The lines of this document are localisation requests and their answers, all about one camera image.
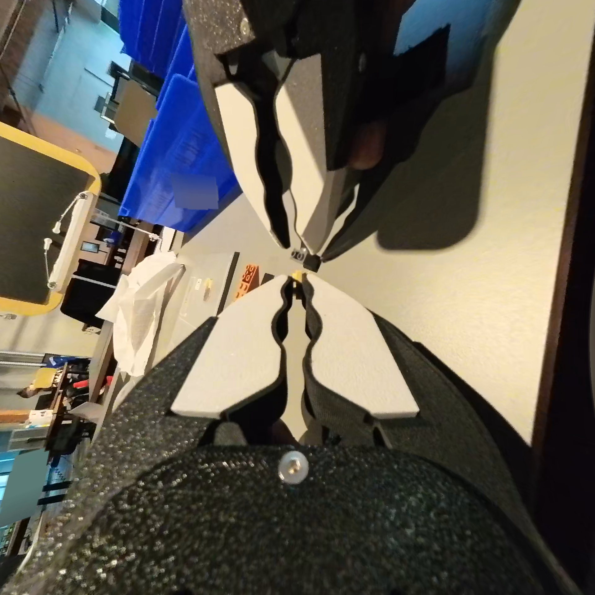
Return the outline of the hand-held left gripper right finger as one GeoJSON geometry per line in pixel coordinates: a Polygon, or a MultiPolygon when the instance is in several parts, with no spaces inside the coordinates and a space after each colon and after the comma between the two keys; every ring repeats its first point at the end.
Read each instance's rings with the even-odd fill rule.
{"type": "Polygon", "coordinates": [[[313,273],[303,276],[302,290],[310,340],[303,375],[315,416],[416,417],[420,408],[373,314],[313,273]]]}

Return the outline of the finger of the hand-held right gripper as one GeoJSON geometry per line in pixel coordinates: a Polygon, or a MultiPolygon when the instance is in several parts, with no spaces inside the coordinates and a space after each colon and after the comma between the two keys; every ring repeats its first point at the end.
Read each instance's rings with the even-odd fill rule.
{"type": "Polygon", "coordinates": [[[284,196],[292,165],[274,100],[279,82],[228,82],[215,89],[234,175],[265,230],[280,248],[295,248],[284,196]]]}
{"type": "Polygon", "coordinates": [[[303,249],[321,257],[336,220],[356,197],[359,179],[353,170],[327,165],[320,54],[288,66],[274,110],[291,165],[294,229],[303,249]]]}

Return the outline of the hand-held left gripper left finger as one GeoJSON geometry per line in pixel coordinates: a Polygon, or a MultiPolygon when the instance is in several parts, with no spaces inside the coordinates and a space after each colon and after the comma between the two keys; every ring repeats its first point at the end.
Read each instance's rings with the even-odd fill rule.
{"type": "Polygon", "coordinates": [[[171,411],[226,417],[286,386],[290,277],[278,275],[216,317],[171,411]]]}

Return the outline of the small grey toy brick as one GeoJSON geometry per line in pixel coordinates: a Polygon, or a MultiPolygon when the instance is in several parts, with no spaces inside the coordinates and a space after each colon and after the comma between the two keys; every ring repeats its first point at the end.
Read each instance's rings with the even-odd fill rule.
{"type": "Polygon", "coordinates": [[[313,273],[318,272],[322,264],[320,256],[310,253],[306,247],[292,249],[290,258],[298,263],[304,270],[313,273]]]}

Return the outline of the grey desk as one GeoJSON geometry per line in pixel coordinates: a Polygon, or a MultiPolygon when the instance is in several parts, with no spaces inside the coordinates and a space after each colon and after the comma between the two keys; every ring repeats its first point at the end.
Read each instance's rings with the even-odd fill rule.
{"type": "MultiPolygon", "coordinates": [[[[379,47],[395,56],[450,25],[445,82],[383,119],[386,142],[376,167],[354,170],[348,157],[343,168],[358,176],[356,197],[336,220],[319,271],[274,262],[274,277],[313,273],[367,308],[388,346],[393,330],[414,347],[422,343],[483,390],[487,405],[496,406],[506,430],[525,447],[551,343],[594,1],[374,1],[373,6],[387,14],[379,47]]],[[[248,236],[260,243],[270,238],[270,254],[257,255],[257,263],[279,261],[303,247],[290,191],[284,203],[295,248],[274,243],[242,190],[197,237],[214,239],[217,231],[216,243],[227,249],[248,236]]],[[[290,279],[290,308],[297,303],[303,305],[302,284],[290,279]]],[[[284,341],[287,369],[298,366],[290,363],[284,341]]],[[[396,347],[389,349],[419,414],[355,420],[346,413],[349,423],[383,425],[385,435],[397,422],[428,426],[428,406],[408,371],[413,365],[396,347]]],[[[189,370],[196,358],[190,356],[189,370]]],[[[181,387],[188,374],[182,372],[181,387]]],[[[176,415],[172,404],[166,410],[251,430],[267,427],[286,409],[287,382],[225,417],[176,415]]],[[[180,389],[173,389],[173,401],[180,389]]]]}

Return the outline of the person's right hand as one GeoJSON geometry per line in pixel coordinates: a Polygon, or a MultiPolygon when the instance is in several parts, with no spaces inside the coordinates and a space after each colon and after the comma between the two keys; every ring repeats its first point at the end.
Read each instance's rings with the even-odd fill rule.
{"type": "Polygon", "coordinates": [[[353,138],[348,165],[359,171],[376,167],[383,156],[386,142],[387,122],[385,120],[364,123],[353,138]]]}

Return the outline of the stack of blue storage bins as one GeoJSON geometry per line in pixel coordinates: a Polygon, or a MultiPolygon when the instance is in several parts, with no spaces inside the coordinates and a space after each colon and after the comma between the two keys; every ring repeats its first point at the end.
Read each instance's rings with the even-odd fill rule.
{"type": "Polygon", "coordinates": [[[241,194],[197,84],[182,1],[119,1],[124,53],[163,80],[119,215],[197,233],[241,194]]]}

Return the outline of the grey instruction booklet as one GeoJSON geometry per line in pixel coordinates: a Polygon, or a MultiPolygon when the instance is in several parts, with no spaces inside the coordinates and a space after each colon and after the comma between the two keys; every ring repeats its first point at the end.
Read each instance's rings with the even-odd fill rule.
{"type": "Polygon", "coordinates": [[[200,254],[187,267],[185,293],[176,320],[178,332],[187,336],[223,311],[239,256],[239,252],[200,254]]]}

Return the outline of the orange toy brick assembly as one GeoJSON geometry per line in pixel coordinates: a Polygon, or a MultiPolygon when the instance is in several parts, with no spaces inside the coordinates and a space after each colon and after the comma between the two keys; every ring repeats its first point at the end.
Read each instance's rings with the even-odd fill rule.
{"type": "Polygon", "coordinates": [[[233,302],[249,294],[260,286],[260,272],[257,264],[247,264],[242,272],[239,285],[233,297],[233,302]]]}

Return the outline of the large crumpled white paper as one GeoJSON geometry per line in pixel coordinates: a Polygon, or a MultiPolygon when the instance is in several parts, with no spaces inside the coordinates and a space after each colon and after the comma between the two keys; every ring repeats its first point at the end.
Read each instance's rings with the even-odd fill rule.
{"type": "Polygon", "coordinates": [[[118,280],[97,317],[112,324],[114,357],[131,377],[145,374],[168,283],[184,266],[173,251],[146,257],[118,280]]]}

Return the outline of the yellow-rimmed black case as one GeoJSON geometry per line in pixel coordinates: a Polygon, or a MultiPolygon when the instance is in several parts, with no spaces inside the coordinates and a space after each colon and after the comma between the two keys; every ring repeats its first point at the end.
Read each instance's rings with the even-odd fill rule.
{"type": "Polygon", "coordinates": [[[100,190],[84,157],[1,123],[2,314],[60,304],[100,190]]]}

